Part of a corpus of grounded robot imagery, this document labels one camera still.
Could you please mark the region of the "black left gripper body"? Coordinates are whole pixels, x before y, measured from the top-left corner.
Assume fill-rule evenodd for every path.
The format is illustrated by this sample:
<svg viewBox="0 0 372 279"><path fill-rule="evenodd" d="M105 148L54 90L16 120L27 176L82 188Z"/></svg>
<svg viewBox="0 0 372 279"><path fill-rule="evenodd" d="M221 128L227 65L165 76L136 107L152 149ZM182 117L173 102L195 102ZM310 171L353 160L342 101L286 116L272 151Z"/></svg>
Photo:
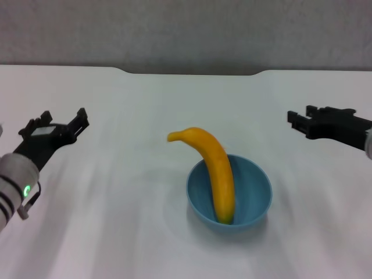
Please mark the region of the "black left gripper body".
<svg viewBox="0 0 372 279"><path fill-rule="evenodd" d="M61 147L76 142L76 120L69 124L56 124L49 134L24 136L23 142L13 151L30 159L39 171Z"/></svg>

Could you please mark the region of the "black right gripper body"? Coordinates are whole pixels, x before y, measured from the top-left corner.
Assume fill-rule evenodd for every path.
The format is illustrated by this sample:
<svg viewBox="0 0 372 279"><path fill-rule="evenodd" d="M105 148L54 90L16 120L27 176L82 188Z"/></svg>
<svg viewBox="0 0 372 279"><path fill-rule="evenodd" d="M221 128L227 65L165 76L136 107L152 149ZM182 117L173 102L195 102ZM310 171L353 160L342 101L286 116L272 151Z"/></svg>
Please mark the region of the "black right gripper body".
<svg viewBox="0 0 372 279"><path fill-rule="evenodd" d="M306 138L331 139L363 150L371 121L355 116L354 109L318 108L316 117L309 117Z"/></svg>

